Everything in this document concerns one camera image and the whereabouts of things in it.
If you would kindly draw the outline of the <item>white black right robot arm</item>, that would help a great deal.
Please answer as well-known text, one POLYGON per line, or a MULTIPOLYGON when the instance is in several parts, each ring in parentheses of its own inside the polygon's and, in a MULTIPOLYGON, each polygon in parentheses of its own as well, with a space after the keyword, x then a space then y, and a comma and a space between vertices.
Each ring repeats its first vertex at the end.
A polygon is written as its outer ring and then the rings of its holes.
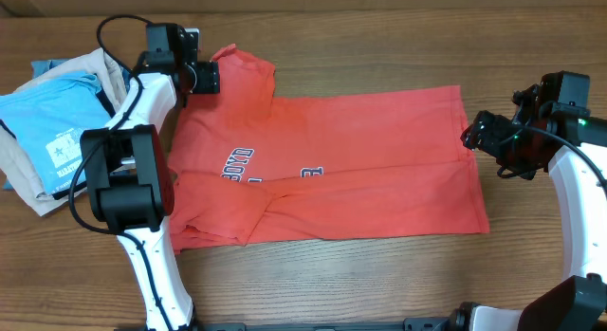
POLYGON ((606 327, 606 121, 587 107, 590 78, 560 71, 516 91, 512 118, 481 111, 466 148, 493 156, 502 179, 548 173, 557 193, 563 279, 521 310, 462 303, 442 330, 603 330, 606 327))

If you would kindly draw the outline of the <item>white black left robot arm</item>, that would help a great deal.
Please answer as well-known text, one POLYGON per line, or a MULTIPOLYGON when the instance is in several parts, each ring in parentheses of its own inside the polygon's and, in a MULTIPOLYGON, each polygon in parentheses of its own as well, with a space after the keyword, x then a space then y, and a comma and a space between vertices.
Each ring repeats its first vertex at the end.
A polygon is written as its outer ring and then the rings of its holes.
POLYGON ((129 72, 130 87, 104 127, 82 133, 83 177, 98 233, 114 235, 137 278, 145 330, 197 330, 192 297, 177 267, 169 216, 173 179, 160 131, 191 94, 220 90, 218 64, 201 62, 201 33, 174 23, 146 22, 146 49, 129 72))

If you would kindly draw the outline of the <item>red printed t-shirt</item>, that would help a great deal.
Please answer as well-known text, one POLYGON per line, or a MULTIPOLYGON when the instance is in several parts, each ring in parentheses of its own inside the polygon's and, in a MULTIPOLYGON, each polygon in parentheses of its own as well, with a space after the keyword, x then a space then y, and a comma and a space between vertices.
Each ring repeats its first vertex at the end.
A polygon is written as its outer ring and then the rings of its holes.
POLYGON ((272 63, 214 59, 221 90, 189 99, 169 156, 175 252, 488 232, 458 86, 284 98, 272 63))

